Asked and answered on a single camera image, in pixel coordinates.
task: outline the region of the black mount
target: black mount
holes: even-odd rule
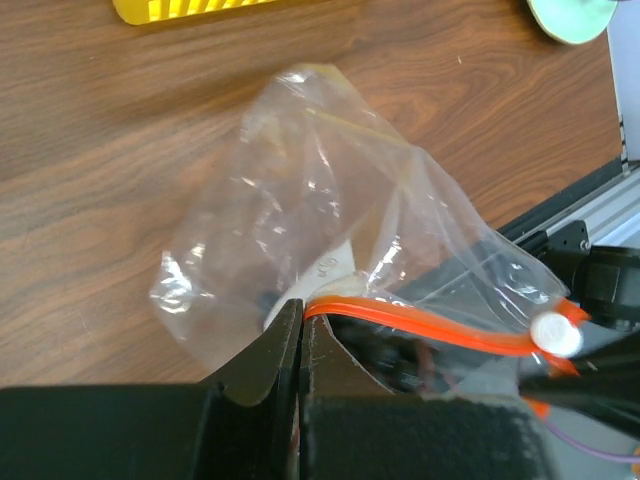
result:
[[[536,234],[527,245],[569,287],[571,300],[594,323],[622,332],[635,329],[640,322],[640,250],[591,246],[582,221],[549,238]]]

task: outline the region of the wooden table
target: wooden table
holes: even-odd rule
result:
[[[499,227],[620,153],[606,36],[521,0],[328,0],[130,27],[108,0],[0,5],[0,384],[191,381],[147,300],[269,75],[334,62]]]

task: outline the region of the black plastic part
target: black plastic part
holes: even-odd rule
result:
[[[0,478],[282,479],[302,302],[204,383],[0,391]]]
[[[640,440],[640,373],[535,377],[520,384],[520,394],[582,413]]]
[[[574,357],[571,363],[581,375],[594,372],[640,372],[640,331],[592,352]]]
[[[575,410],[640,440],[640,332],[572,360],[580,376],[534,376],[520,394]]]
[[[592,247],[549,250],[541,260],[565,282],[572,299],[604,327],[631,331],[640,321],[640,250]]]
[[[558,478],[542,425],[523,402],[392,395],[323,318],[304,327],[300,397],[302,479]]]

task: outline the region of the orange plastic strip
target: orange plastic strip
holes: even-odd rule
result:
[[[588,318],[580,308],[571,302],[560,303],[563,315],[567,316],[574,324],[577,325]],[[421,337],[496,355],[524,357],[533,353],[542,353],[533,343],[528,332],[522,334],[485,332],[461,325],[431,312],[380,302],[371,298],[341,297],[338,295],[318,297],[309,303],[304,317],[308,319],[326,314],[361,318]]]

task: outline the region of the purple wire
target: purple wire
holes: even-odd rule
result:
[[[609,460],[610,462],[617,463],[640,463],[640,455],[618,455],[615,453],[603,452],[602,450],[596,450],[595,448],[588,447],[584,443],[580,443],[579,441],[571,438],[569,435],[564,433],[558,427],[551,425],[550,423],[544,422],[549,431],[553,433],[560,440],[564,440],[572,447],[577,448],[578,450],[588,453],[589,455],[593,455],[594,457],[602,458],[604,460]]]

